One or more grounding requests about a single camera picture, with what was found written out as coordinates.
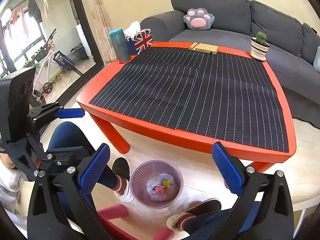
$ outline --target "striped mat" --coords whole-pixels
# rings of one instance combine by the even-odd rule
[[[90,104],[161,126],[289,152],[282,108],[261,62],[151,47]]]

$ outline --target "tissue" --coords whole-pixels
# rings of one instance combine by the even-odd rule
[[[123,31],[123,33],[127,37],[132,37],[133,35],[135,35],[139,31],[141,31],[140,23],[138,21],[135,21],[135,22],[131,23],[129,28],[125,29]]]

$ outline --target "cactus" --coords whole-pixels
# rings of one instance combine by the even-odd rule
[[[257,42],[259,42],[261,44],[267,44],[266,40],[267,40],[267,35],[265,33],[263,33],[263,32],[257,33],[257,39],[256,39]]]

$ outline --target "orange table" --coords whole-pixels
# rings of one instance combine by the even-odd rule
[[[191,44],[192,43],[189,42],[155,42],[152,46],[189,48]],[[237,49],[219,47],[219,52],[251,58],[248,52]],[[268,63],[265,61],[262,64],[277,91],[278,99],[282,107],[289,144],[288,153],[217,140],[215,138],[183,130],[171,129],[91,105],[89,103],[91,99],[93,99],[93,97],[106,85],[106,83],[109,82],[125,65],[119,64],[116,60],[104,68],[93,78],[93,80],[89,82],[89,84],[87,84],[84,90],[77,97],[77,101],[84,110],[90,113],[101,131],[122,154],[129,151],[130,145],[111,123],[159,141],[205,153],[211,153],[212,144],[220,141],[231,155],[236,156],[239,159],[254,161],[250,166],[253,166],[259,172],[264,172],[275,163],[285,162],[295,153],[296,139],[290,109],[283,90]]]

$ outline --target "thermos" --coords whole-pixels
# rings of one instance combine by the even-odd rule
[[[109,32],[111,45],[115,50],[118,63],[125,63],[131,59],[126,39],[122,29],[115,29]]]

